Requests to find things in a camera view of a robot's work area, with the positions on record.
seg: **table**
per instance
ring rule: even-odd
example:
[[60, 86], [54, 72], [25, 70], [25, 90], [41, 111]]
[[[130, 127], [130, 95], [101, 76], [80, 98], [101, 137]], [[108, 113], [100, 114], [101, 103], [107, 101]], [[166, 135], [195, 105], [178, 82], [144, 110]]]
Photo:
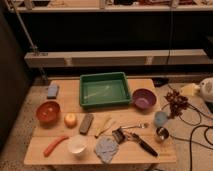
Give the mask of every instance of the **table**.
[[[128, 141], [119, 146], [119, 151], [111, 161], [112, 164], [170, 163], [176, 161], [176, 154], [171, 138], [166, 140], [163, 144], [158, 144], [154, 140], [156, 128], [153, 124], [153, 118], [155, 112], [160, 110], [158, 99], [155, 106], [148, 111], [141, 111], [133, 104], [125, 107], [110, 107], [85, 111], [79, 105], [79, 80], [54, 80], [51, 84], [52, 83], [60, 86], [56, 101], [61, 106], [61, 117], [56, 125], [51, 128], [43, 128], [40, 124], [36, 126], [25, 156], [24, 163], [26, 165], [101, 164], [100, 159], [94, 153], [94, 147], [97, 142], [94, 135], [100, 121], [109, 114], [116, 123], [104, 133], [106, 136], [111, 136], [112, 130], [117, 129], [121, 125], [148, 122], [150, 123], [150, 126], [147, 129], [135, 128], [131, 131], [140, 134], [141, 137], [159, 154], [158, 157], [153, 157], [146, 151], [142, 150], [138, 144]], [[131, 93], [138, 88], [147, 88], [156, 94], [154, 85], [150, 79], [128, 79], [128, 84]], [[78, 118], [78, 124], [73, 129], [67, 128], [63, 122], [64, 115], [70, 112], [76, 113]], [[69, 135], [70, 137], [78, 134], [79, 125], [85, 113], [93, 113], [95, 117], [86, 136], [88, 142], [86, 155], [80, 160], [72, 156], [67, 150], [68, 141], [66, 140], [59, 144], [49, 157], [44, 157], [44, 149], [54, 139], [64, 134]]]

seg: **purple bowl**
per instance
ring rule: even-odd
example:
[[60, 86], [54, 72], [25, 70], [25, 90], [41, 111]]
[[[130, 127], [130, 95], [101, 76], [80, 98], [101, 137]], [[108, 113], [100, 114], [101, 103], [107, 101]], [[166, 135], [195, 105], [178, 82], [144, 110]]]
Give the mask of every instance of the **purple bowl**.
[[140, 109], [149, 109], [155, 105], [157, 98], [155, 94], [147, 89], [137, 89], [132, 95], [133, 103]]

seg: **tiled floor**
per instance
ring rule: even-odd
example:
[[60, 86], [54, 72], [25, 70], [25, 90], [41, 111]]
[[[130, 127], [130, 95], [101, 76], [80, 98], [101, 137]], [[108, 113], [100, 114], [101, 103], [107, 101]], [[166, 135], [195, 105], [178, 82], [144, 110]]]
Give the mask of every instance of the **tiled floor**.
[[[173, 88], [178, 89], [184, 84], [176, 83], [171, 84]], [[160, 103], [163, 106], [166, 104], [164, 96], [170, 91], [168, 86], [157, 88], [157, 94], [160, 97]], [[36, 108], [45, 101], [46, 99], [46, 86], [32, 86], [24, 103], [20, 113], [17, 117], [13, 130], [8, 138], [4, 150], [0, 156], [0, 170], [1, 171], [48, 171], [50, 168], [45, 166], [26, 166], [23, 164], [23, 160], [26, 154], [27, 146], [30, 142], [31, 135], [37, 123], [35, 119]], [[213, 118], [213, 114], [210, 114], [207, 107], [203, 103], [202, 99], [199, 97], [191, 97], [190, 102], [197, 106], [201, 111], [208, 114]], [[198, 116], [195, 111], [187, 110], [184, 112], [183, 118], [189, 122], [196, 123], [198, 121]], [[203, 118], [203, 122], [208, 125], [213, 125], [213, 121]], [[166, 123], [167, 127], [172, 135], [189, 139], [190, 131], [193, 127], [186, 125], [179, 118], [171, 120]], [[207, 144], [203, 137], [203, 129], [199, 129], [193, 140]], [[213, 131], [208, 133], [209, 139], [213, 142]], [[189, 143], [180, 142], [174, 140], [174, 145], [177, 151], [177, 163], [174, 164], [160, 164], [158, 169], [165, 171], [188, 171], [189, 170]], [[193, 145], [193, 170], [194, 171], [210, 171], [213, 168], [212, 163], [213, 151], [204, 149], [199, 145]], [[82, 166], [82, 167], [72, 167], [72, 166], [56, 166], [56, 170], [67, 171], [67, 170], [143, 170], [144, 167], [141, 165], [119, 165], [119, 166]]]

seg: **black handle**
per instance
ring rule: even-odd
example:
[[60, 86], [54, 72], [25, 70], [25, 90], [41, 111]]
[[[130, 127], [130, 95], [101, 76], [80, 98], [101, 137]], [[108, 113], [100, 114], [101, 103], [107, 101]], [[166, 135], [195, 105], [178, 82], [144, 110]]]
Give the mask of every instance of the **black handle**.
[[147, 144], [145, 141], [143, 141], [142, 139], [140, 139], [140, 141], [138, 142], [139, 145], [141, 146], [141, 148], [143, 148], [144, 150], [146, 150], [148, 153], [150, 153], [151, 155], [157, 157], [158, 153], [149, 145]]

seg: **plastic tray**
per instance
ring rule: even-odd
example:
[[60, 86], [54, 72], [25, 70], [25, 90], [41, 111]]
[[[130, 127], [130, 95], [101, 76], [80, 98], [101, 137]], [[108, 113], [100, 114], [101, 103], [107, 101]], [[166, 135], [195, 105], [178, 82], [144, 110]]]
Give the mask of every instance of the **plastic tray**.
[[81, 75], [79, 101], [84, 108], [129, 104], [131, 95], [125, 74]]

